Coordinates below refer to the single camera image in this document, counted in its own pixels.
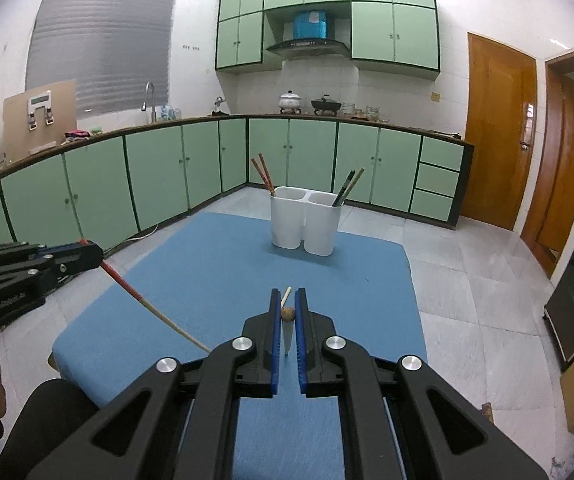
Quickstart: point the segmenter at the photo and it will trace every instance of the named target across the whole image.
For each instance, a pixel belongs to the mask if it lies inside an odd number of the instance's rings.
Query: chopstick
[[[365,173],[365,168],[361,168],[360,170],[358,170],[358,173],[356,174],[356,176],[353,178],[352,183],[349,185],[349,187],[347,188],[347,191],[345,192],[345,194],[343,195],[342,199],[340,199],[340,204],[343,205],[343,202],[347,199],[347,197],[349,196],[349,194],[352,192],[353,186],[356,185],[356,183],[358,182],[358,179],[363,175],[363,173]]]
[[[263,169],[265,170],[265,176],[267,177],[267,182],[269,183],[269,191],[273,195],[276,188],[273,186],[272,177],[269,175],[269,170],[265,164],[265,158],[263,157],[262,153],[258,153],[258,158],[260,159],[260,163],[263,165]]]
[[[345,180],[343,187],[340,188],[340,191],[336,195],[336,198],[334,198],[334,203],[331,205],[332,207],[336,207],[336,206],[340,205],[341,197],[345,193],[345,190],[347,190],[347,186],[349,186],[349,183],[352,182],[352,179],[353,179],[353,176],[355,175],[355,173],[356,173],[355,170],[352,170],[349,172],[349,175],[347,175],[347,179]]]
[[[251,162],[254,165],[254,168],[256,168],[256,171],[258,172],[258,174],[260,175],[260,178],[262,179],[263,183],[265,184],[265,187],[269,190],[269,193],[272,196],[275,196],[272,187],[269,186],[269,182],[267,182],[267,178],[265,177],[265,174],[260,170],[260,167],[259,167],[259,165],[256,162],[256,159],[254,157],[252,157]]]

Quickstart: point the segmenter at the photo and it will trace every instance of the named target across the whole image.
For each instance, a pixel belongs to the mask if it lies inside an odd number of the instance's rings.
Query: faucet
[[[142,104],[141,110],[143,112],[147,111],[147,93],[149,92],[149,87],[151,86],[151,122],[156,122],[156,93],[154,90],[154,84],[151,81],[147,82],[147,86],[145,86],[145,101]]]

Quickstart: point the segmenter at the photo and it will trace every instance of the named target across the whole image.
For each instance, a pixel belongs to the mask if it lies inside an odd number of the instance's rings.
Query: blue table
[[[210,348],[232,339],[247,317],[266,311],[271,289],[300,286],[314,312],[372,355],[427,359],[411,282],[399,244],[338,233],[331,256],[271,244],[265,220],[202,213],[126,278],[136,290]],[[293,295],[288,300],[293,305]],[[279,393],[241,399],[234,478],[344,478],[336,399],[299,394],[295,341],[281,358]],[[205,353],[164,325],[118,285],[92,303],[53,346],[63,377],[104,405],[157,359]]]

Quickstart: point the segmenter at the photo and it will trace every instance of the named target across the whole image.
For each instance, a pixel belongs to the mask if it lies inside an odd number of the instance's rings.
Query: window
[[[78,117],[140,108],[145,85],[169,100],[174,0],[42,0],[25,89],[76,80]]]

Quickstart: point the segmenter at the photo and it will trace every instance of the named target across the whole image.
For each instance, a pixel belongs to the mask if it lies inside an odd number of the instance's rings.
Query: small brown ball
[[[283,321],[293,321],[296,317],[296,311],[291,306],[283,306],[281,309],[281,319]]]

